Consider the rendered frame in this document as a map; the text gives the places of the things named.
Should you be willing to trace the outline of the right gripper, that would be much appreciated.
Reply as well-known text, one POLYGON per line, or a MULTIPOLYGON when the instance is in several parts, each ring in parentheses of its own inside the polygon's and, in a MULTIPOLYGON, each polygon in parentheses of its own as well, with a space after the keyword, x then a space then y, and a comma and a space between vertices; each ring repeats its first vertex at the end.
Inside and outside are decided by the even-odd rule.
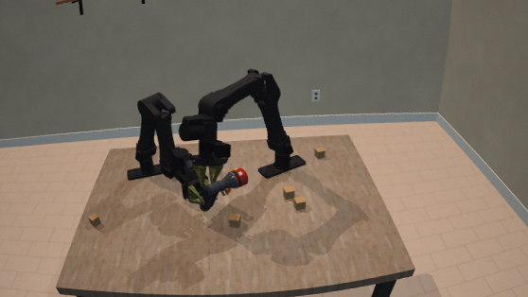
POLYGON ((187 183, 183 183, 182 184, 183 198, 186 200, 188 197, 188 200, 191 203, 205 205, 205 202, 202 199, 202 195, 203 195, 203 190, 205 189, 205 186, 209 184, 208 177, 206 175, 205 175, 204 182, 205 182, 204 188, 201 187, 198 178, 191 180, 187 183), (199 199, 199 200, 196 200, 196 199, 199 199))

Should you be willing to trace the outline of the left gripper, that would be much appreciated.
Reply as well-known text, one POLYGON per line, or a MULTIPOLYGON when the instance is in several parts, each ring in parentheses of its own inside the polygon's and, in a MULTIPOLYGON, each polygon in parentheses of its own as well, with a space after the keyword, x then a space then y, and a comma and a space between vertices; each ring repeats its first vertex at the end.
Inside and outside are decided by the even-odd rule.
POLYGON ((204 187, 207 166, 209 166, 210 183, 215 182, 223 169, 223 165, 216 164, 213 158, 203 159, 199 155, 189 155, 189 160, 193 161, 193 158, 195 161, 192 162, 192 166, 198 176, 201 187, 204 187), (214 168, 216 169, 215 175, 214 168))

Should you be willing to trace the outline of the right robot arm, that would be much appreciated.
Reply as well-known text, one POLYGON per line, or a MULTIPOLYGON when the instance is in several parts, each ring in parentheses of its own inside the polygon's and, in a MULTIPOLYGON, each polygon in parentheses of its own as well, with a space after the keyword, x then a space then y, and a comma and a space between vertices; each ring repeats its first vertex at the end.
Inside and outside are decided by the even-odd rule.
POLYGON ((192 166, 195 160, 189 160, 189 155, 192 154, 188 153, 186 148, 175 148, 174 145, 171 128, 171 115, 176 113, 174 105, 161 93, 156 93, 139 100, 137 107, 141 114, 141 131, 138 143, 136 143, 135 160, 139 162, 140 167, 127 171, 128 180, 164 174, 170 179, 175 176, 183 184, 198 178, 192 166), (162 110, 165 111, 162 112, 162 110), (152 161, 152 155, 156 153, 157 148, 154 143, 155 130, 160 149, 160 164, 158 165, 153 165, 152 161))

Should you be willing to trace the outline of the red and grey hose nozzle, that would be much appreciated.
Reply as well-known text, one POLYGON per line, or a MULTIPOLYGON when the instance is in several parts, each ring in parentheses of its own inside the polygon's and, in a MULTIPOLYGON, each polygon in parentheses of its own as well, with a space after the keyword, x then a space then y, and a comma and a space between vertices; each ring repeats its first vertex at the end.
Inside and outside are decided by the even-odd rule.
POLYGON ((223 196, 228 195, 231 192, 231 188, 239 188, 248 183, 248 175, 243 168, 237 168, 230 171, 223 179, 214 183, 208 184, 203 190, 202 199, 205 205, 200 205, 200 209, 204 212, 208 211, 213 206, 219 192, 223 196), (228 189, 227 189, 228 188, 228 189), (228 190, 228 191, 227 191, 228 190))

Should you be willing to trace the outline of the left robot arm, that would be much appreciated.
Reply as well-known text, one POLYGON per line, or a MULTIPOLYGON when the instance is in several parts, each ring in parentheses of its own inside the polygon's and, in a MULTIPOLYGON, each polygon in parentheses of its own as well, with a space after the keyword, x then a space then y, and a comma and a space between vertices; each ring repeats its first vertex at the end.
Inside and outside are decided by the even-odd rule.
POLYGON ((247 76, 243 79, 203 96, 198 106, 199 113, 193 116, 184 116, 183 123, 179 127, 180 138, 185 142, 209 140, 209 142, 199 141, 199 157, 203 159, 213 158, 216 164, 225 165, 231 156, 231 145, 217 140, 217 122, 223 122, 225 113, 228 114, 228 110, 232 106, 251 94, 250 96, 254 98, 263 115, 268 133, 268 147, 275 151, 274 163, 260 167, 258 172, 268 179, 305 165, 306 161, 300 156, 290 157, 293 149, 290 145, 290 137, 284 131, 278 111, 277 101, 280 98, 280 89, 273 75, 263 72, 259 76, 255 69, 249 69, 247 72, 247 76), (263 99, 263 101, 259 99, 263 99), (212 140, 217 141, 212 142, 212 140))

